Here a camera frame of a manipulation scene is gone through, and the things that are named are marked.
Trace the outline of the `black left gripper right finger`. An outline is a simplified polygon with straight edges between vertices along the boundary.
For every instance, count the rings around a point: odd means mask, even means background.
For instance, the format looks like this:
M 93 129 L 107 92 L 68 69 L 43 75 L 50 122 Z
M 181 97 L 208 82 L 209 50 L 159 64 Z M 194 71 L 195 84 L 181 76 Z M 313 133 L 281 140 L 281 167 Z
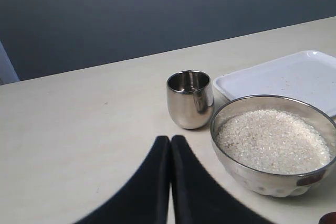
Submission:
M 176 223 L 270 223 L 221 187 L 182 135 L 172 137 L 171 164 Z

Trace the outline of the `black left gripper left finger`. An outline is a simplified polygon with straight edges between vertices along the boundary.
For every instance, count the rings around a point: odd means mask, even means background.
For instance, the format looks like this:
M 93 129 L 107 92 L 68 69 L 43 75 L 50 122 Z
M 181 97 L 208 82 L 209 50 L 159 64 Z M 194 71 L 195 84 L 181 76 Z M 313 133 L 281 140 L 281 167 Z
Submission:
M 166 223 L 169 194 L 170 140 L 158 136 L 126 184 L 77 223 Z

